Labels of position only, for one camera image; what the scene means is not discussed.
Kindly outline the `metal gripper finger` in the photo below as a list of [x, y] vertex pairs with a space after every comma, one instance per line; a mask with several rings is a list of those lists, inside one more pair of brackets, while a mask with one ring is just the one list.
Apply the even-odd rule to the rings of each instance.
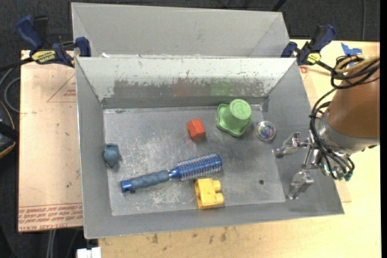
[[300, 132], [293, 132], [282, 144], [281, 147], [272, 149], [272, 154], [276, 158], [283, 158], [286, 155], [291, 155], [298, 152], [301, 148], [308, 146], [307, 141], [301, 141]]
[[310, 186], [314, 184], [314, 179], [308, 170], [297, 172], [291, 180], [287, 198], [295, 200], [298, 196], [305, 192]]

